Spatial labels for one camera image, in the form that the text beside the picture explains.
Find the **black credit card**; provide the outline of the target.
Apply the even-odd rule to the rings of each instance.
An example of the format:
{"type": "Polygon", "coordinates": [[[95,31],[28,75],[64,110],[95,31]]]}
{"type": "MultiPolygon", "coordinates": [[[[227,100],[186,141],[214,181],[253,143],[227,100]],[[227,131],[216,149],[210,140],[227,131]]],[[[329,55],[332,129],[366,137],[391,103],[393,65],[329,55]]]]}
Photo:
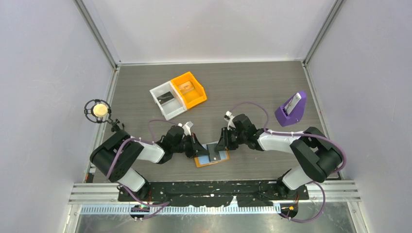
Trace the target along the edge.
{"type": "Polygon", "coordinates": [[[216,150],[217,143],[210,143],[206,145],[209,152],[210,162],[217,162],[221,160],[220,152],[216,150]]]}

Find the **orange card holder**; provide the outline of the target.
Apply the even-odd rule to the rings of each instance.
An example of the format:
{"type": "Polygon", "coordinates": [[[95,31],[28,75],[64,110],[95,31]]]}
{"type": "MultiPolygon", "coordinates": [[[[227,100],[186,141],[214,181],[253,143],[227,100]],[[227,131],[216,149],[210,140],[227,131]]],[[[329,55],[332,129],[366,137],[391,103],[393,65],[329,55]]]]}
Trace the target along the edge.
{"type": "Polygon", "coordinates": [[[220,161],[217,161],[217,162],[210,162],[209,156],[207,156],[207,155],[195,157],[195,158],[194,158],[194,161],[195,161],[196,167],[197,167],[197,168],[200,168],[200,167],[205,167],[205,166],[209,166],[209,165],[214,165],[214,164],[217,164],[217,163],[221,163],[221,162],[224,162],[224,161],[227,161],[227,160],[230,159],[228,151],[225,151],[225,150],[224,150],[224,151],[220,151],[220,156],[221,156],[221,160],[220,160],[220,161]]]}

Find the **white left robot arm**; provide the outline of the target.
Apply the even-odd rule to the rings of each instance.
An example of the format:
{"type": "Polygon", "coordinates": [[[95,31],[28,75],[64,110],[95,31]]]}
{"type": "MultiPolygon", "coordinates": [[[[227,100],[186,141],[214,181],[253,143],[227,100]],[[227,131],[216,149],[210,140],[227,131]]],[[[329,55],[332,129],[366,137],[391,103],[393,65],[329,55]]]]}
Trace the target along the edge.
{"type": "Polygon", "coordinates": [[[145,142],[132,137],[125,130],[115,132],[90,155],[90,161],[112,183],[121,184],[138,201],[150,192],[149,182],[132,168],[135,160],[163,164],[175,153],[188,158],[209,155],[187,126],[173,125],[156,142],[145,142]]]}

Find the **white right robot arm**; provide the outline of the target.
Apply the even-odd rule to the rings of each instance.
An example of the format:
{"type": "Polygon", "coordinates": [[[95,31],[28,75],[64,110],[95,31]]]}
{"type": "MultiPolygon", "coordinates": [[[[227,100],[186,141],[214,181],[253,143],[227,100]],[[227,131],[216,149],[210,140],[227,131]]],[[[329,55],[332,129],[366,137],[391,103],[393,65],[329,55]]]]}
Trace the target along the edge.
{"type": "Polygon", "coordinates": [[[239,145],[258,151],[280,151],[295,156],[299,165],[276,180],[278,195],[290,199],[297,188],[310,183],[322,183],[343,164],[343,153],[315,127],[301,132],[277,132],[257,128],[245,114],[224,115],[223,127],[216,151],[236,150],[239,145]]]}

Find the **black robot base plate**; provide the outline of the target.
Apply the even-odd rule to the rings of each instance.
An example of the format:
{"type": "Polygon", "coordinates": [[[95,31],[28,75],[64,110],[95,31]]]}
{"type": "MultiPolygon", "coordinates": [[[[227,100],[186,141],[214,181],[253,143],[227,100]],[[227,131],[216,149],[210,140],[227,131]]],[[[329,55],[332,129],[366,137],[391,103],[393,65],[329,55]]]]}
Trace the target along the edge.
{"type": "Polygon", "coordinates": [[[286,203],[308,200],[303,185],[295,191],[282,191],[272,180],[149,182],[137,193],[117,186],[120,202],[140,199],[144,203],[170,207],[226,207],[236,201],[240,207],[270,206],[273,201],[286,203]]]}

